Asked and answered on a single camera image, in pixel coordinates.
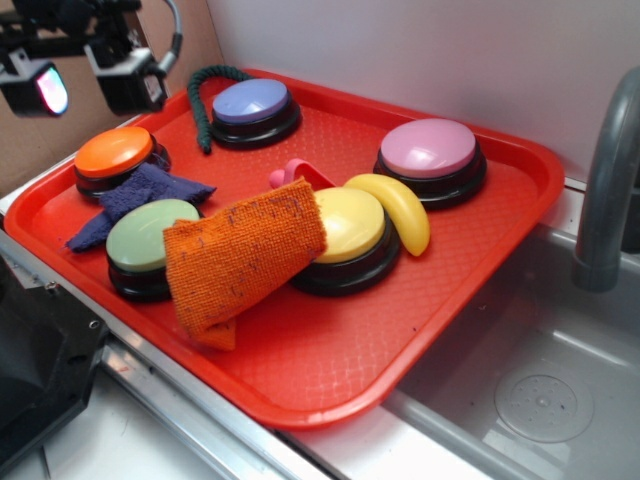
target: gray faucet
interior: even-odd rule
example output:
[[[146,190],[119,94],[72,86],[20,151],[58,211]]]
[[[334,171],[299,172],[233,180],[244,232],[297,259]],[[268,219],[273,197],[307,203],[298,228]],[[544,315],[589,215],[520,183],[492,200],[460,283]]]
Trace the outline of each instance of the gray faucet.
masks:
[[[620,252],[640,251],[640,67],[620,81],[600,130],[582,207],[573,282],[611,290]]]

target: yellow banana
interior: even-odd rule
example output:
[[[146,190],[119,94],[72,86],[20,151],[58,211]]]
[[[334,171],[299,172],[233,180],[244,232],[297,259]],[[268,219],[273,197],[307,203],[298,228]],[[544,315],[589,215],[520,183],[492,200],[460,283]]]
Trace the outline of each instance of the yellow banana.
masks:
[[[426,250],[431,238],[429,218],[416,194],[404,183],[386,175],[363,173],[344,186],[364,190],[378,199],[409,253],[417,257]]]

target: pink toy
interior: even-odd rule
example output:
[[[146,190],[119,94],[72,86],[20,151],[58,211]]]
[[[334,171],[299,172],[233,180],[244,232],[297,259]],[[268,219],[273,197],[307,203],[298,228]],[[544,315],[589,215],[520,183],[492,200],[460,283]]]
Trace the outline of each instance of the pink toy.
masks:
[[[271,175],[269,175],[269,185],[271,185],[271,188],[278,188],[300,177],[304,177],[314,190],[322,190],[323,188],[336,186],[335,183],[320,173],[313,165],[299,158],[289,160],[284,169],[271,172]]]

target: sink drain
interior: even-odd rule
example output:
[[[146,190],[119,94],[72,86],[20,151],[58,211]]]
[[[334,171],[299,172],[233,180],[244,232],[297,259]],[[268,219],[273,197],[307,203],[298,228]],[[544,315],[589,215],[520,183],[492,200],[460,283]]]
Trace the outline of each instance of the sink drain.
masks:
[[[580,435],[593,417],[587,386],[569,372],[540,363],[505,375],[495,392],[500,418],[519,435],[553,443]]]

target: green rope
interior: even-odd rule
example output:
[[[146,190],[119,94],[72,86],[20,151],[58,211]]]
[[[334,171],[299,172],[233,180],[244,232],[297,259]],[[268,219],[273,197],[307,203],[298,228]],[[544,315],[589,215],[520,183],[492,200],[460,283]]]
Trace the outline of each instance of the green rope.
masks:
[[[211,141],[213,137],[211,134],[211,122],[209,121],[207,110],[202,103],[202,99],[200,98],[200,86],[205,82],[205,80],[211,77],[223,77],[237,82],[243,82],[253,78],[248,73],[228,65],[212,65],[204,67],[191,75],[189,85],[187,85],[187,95],[189,97],[189,102],[191,103],[193,119],[198,127],[198,145],[200,145],[202,151],[207,155],[211,153]]]

